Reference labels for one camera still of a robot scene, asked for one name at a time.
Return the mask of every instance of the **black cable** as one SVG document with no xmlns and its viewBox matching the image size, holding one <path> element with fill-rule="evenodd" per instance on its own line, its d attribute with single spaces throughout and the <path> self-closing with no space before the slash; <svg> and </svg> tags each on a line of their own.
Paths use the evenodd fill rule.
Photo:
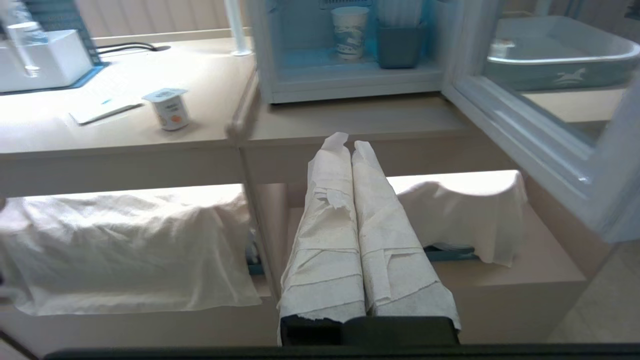
<svg viewBox="0 0 640 360">
<path fill-rule="evenodd" d="M 110 50 L 105 50 L 105 51 L 99 51 L 98 55 L 103 55 L 103 54 L 108 54 L 108 53 L 115 53 L 116 51 L 123 51 L 123 50 L 130 50 L 130 49 L 143 49 L 143 50 L 149 50 L 149 51 L 160 51 L 160 49 L 158 49 L 157 47 L 148 44 L 146 42 L 123 42 L 121 44 L 113 44 L 113 45 L 103 45 L 103 46 L 97 46 L 97 49 L 107 49 L 110 47 L 115 47 L 116 49 L 110 49 Z"/>
</svg>

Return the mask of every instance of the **mini fridge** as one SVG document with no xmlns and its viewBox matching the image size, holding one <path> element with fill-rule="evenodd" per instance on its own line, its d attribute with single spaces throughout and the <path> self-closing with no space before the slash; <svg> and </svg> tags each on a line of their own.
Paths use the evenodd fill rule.
<svg viewBox="0 0 640 360">
<path fill-rule="evenodd" d="M 410 11 L 413 23 L 385 25 L 385 19 L 398 17 L 393 6 L 403 1 L 248 1 L 263 100 L 280 104 L 440 91 L 462 1 L 412 0 L 419 3 Z M 368 9 L 364 52 L 349 60 L 336 50 L 332 13 L 347 6 Z M 403 65 L 407 57 L 415 61 Z"/>
</svg>

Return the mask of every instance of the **white tissue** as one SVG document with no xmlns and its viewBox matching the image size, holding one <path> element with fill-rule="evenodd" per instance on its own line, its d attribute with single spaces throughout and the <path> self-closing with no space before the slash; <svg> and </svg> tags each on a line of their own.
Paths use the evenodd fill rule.
<svg viewBox="0 0 640 360">
<path fill-rule="evenodd" d="M 30 315 L 250 306 L 242 186 L 8 199 L 0 297 Z"/>
<path fill-rule="evenodd" d="M 376 316 L 446 316 L 460 328 L 445 288 L 368 142 L 355 142 L 353 182 L 367 308 Z"/>
<path fill-rule="evenodd" d="M 281 318 L 345 322 L 365 315 L 347 137 L 327 138 L 309 163 L 305 212 L 281 280 Z"/>
<path fill-rule="evenodd" d="M 524 242 L 524 181 L 517 170 L 391 177 L 423 247 L 473 247 L 480 260 L 511 266 Z"/>
</svg>

